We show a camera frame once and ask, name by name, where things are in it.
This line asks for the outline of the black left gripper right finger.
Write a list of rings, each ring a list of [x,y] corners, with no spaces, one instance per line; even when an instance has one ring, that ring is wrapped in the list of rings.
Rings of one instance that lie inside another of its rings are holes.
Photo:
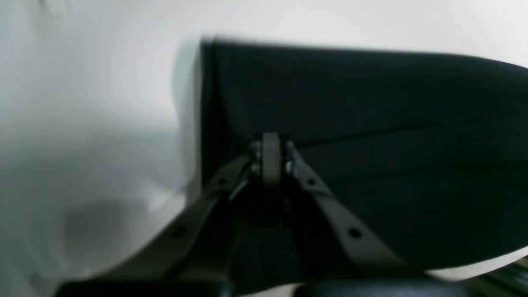
[[[433,280],[347,210],[291,141],[283,143],[283,178],[290,186],[292,233],[307,273],[296,297],[433,295]]]

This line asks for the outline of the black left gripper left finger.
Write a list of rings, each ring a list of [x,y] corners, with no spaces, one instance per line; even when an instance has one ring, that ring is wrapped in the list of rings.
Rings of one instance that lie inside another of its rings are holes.
[[[262,183],[263,142],[223,165],[200,197],[160,235],[121,265],[70,281],[57,297],[231,297],[230,271],[243,236],[240,203]]]

